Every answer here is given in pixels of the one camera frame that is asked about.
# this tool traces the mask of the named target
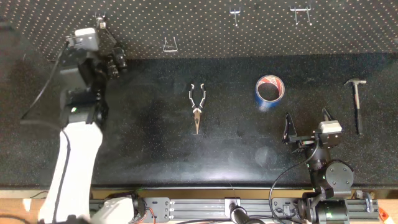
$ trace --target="blue tape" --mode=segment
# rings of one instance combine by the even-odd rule
[[[279,97],[275,100],[269,101],[265,100],[263,97],[261,97],[259,93],[259,86],[264,84],[264,83],[271,83],[274,86],[278,88],[279,91]],[[265,75],[261,77],[257,83],[256,83],[256,89],[255,89],[255,99],[259,105],[259,110],[260,111],[267,111],[269,108],[273,108],[276,105],[278,105],[279,101],[282,99],[282,97],[285,95],[285,85],[282,82],[282,80],[275,75]]]

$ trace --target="black mat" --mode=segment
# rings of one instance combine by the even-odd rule
[[[47,69],[33,54],[24,60],[16,53],[3,55],[0,186],[45,188],[52,180],[58,133],[21,127],[18,119],[44,84]],[[394,55],[137,60],[129,66],[128,74],[108,85],[109,119],[94,187],[270,187],[283,170],[304,159],[280,142],[285,113],[305,135],[322,121],[326,107],[343,127],[343,141],[332,157],[353,166],[354,186],[398,188]],[[254,85],[266,74],[280,77],[286,93],[278,107],[261,113]],[[362,138],[355,132],[352,87],[343,86],[354,77],[368,81],[359,86]],[[188,101],[191,83],[207,89],[199,135]],[[60,86],[53,82],[31,116],[56,119]],[[198,101],[200,92],[194,97]],[[304,166],[279,184],[309,186]]]

